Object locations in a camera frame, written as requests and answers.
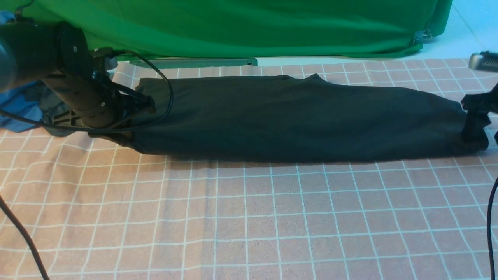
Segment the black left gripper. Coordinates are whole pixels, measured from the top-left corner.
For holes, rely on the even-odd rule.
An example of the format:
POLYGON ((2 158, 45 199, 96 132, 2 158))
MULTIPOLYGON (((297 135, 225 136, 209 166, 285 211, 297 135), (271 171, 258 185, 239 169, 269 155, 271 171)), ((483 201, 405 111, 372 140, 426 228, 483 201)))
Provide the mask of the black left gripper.
POLYGON ((151 96, 113 82, 106 74, 94 74, 89 78, 52 74, 42 79, 68 110, 41 126, 67 131, 133 131, 132 114, 156 113, 151 96))

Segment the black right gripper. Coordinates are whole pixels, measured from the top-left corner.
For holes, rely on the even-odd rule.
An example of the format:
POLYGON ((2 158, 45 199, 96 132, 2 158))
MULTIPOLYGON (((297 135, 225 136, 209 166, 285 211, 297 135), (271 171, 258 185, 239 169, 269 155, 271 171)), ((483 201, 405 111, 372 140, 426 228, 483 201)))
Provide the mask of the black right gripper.
POLYGON ((484 128, 491 124, 488 113, 498 114, 498 85, 486 93, 467 94, 461 100, 466 119, 462 131, 465 143, 488 142, 484 128))

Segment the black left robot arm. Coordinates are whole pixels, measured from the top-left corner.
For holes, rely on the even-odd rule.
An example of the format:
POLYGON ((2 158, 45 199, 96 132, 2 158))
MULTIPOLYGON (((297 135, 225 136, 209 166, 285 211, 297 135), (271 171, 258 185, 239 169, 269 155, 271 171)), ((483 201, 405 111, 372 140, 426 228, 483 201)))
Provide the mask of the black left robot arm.
POLYGON ((156 112, 153 98, 114 83, 108 70, 126 53, 110 47, 90 50, 80 28, 67 22, 42 26, 1 25, 1 92, 41 81, 68 107, 35 125, 67 131, 121 133, 132 119, 156 112))

